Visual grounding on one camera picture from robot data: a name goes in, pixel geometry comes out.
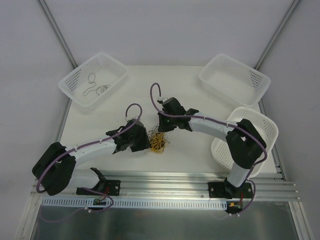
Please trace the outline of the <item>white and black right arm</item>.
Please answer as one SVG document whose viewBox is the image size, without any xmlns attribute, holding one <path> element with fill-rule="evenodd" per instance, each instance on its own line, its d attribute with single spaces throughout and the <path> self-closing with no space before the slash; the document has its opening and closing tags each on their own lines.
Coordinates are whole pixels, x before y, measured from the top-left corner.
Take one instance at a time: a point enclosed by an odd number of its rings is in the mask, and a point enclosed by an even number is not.
<svg viewBox="0 0 320 240">
<path fill-rule="evenodd" d="M 233 166 L 216 194 L 221 198 L 232 199 L 238 196 L 251 174 L 257 160 L 266 160 L 267 144 L 248 119 L 228 123 L 205 116 L 197 109 L 185 108 L 175 98 L 159 97 L 157 102 L 160 132 L 170 132 L 176 128 L 189 132 L 203 133 L 225 142 L 228 146 Z"/>
</svg>

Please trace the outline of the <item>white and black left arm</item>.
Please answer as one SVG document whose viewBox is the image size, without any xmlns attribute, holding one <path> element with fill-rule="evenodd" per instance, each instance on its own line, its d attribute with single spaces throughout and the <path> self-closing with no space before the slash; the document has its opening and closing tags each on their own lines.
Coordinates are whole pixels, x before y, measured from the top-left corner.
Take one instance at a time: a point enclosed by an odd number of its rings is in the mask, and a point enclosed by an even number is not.
<svg viewBox="0 0 320 240">
<path fill-rule="evenodd" d="M 61 193 L 67 187 L 75 187 L 77 195 L 119 195 L 112 180 L 107 180 L 95 167 L 79 169 L 79 166 L 99 157 L 111 156 L 127 149 L 131 152 L 150 148 L 145 126 L 131 119 L 125 126 L 106 132 L 104 136 L 80 146 L 64 146 L 52 143 L 31 172 L 40 182 L 43 192 L 50 196 Z"/>
</svg>

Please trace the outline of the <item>white basket far right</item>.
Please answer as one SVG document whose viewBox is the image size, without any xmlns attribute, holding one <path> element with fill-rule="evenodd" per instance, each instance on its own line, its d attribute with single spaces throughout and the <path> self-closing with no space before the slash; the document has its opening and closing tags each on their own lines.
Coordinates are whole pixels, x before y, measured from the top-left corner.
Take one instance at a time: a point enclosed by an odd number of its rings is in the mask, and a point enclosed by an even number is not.
<svg viewBox="0 0 320 240">
<path fill-rule="evenodd" d="M 265 74 L 225 54 L 210 60 L 198 78 L 205 90 L 236 108 L 253 108 L 271 84 Z"/>
</svg>

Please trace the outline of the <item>white basket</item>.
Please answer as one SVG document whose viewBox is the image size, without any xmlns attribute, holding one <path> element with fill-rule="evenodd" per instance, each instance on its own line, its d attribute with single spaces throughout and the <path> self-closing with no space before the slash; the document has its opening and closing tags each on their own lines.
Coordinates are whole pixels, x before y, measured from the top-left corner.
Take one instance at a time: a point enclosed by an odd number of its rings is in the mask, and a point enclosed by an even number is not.
<svg viewBox="0 0 320 240">
<path fill-rule="evenodd" d="M 205 90 L 236 108 L 253 108 L 271 84 L 265 74 L 225 54 L 210 60 L 198 78 Z"/>
<path fill-rule="evenodd" d="M 228 122 L 239 122 L 242 119 L 249 120 L 266 143 L 268 158 L 264 162 L 261 162 L 254 167 L 252 173 L 250 174 L 250 177 L 254 178 L 258 176 L 261 170 L 264 169 L 264 165 L 269 165 L 269 163 L 271 163 L 271 160 L 273 159 L 272 148 L 274 147 L 278 138 L 279 129 L 270 118 L 254 109 L 243 106 L 234 109 L 226 120 Z M 213 160 L 218 165 L 228 172 L 231 170 L 234 161 L 226 142 L 215 138 L 211 144 L 211 153 Z"/>
<path fill-rule="evenodd" d="M 58 88 L 83 110 L 94 110 L 128 78 L 128 68 L 99 52 L 58 82 Z"/>
</svg>

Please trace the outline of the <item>white basket far left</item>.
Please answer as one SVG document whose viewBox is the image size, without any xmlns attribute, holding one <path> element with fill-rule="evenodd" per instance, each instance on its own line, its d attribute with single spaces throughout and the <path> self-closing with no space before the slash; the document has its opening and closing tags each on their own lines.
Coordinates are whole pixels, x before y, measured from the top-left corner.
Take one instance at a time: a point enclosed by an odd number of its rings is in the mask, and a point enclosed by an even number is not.
<svg viewBox="0 0 320 240">
<path fill-rule="evenodd" d="M 99 52 L 58 82 L 58 88 L 83 110 L 94 110 L 128 78 L 128 68 Z"/>
</svg>

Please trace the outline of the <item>white basket near right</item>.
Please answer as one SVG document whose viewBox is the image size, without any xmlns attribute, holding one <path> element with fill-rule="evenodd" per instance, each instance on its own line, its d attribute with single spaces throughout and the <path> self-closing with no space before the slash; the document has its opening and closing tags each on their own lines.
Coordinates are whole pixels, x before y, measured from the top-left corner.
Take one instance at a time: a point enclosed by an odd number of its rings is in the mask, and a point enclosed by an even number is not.
<svg viewBox="0 0 320 240">
<path fill-rule="evenodd" d="M 254 109 L 243 106 L 234 109 L 226 120 L 228 122 L 239 122 L 242 119 L 249 120 L 266 143 L 268 158 L 264 162 L 261 162 L 254 167 L 252 173 L 250 174 L 250 177 L 254 178 L 258 176 L 261 170 L 264 169 L 264 165 L 269 165 L 269 163 L 271 163 L 271 160 L 273 159 L 272 148 L 274 147 L 278 138 L 279 129 L 270 118 Z M 218 165 L 228 172 L 231 170 L 234 161 L 226 142 L 215 138 L 211 144 L 211 153 L 213 160 Z"/>
</svg>

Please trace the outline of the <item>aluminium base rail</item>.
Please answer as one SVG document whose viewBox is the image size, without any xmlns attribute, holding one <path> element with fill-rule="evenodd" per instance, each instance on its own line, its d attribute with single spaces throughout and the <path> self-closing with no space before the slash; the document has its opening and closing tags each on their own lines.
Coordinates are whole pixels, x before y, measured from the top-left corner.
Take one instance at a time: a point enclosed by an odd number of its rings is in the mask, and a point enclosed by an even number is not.
<svg viewBox="0 0 320 240">
<path fill-rule="evenodd" d="M 103 170 L 106 179 L 119 180 L 120 195 L 154 198 L 200 198 L 209 196 L 209 182 L 223 182 L 225 173 L 139 172 Z M 251 179 L 256 201 L 300 202 L 301 194 L 293 181 L 281 174 L 262 174 Z"/>
</svg>

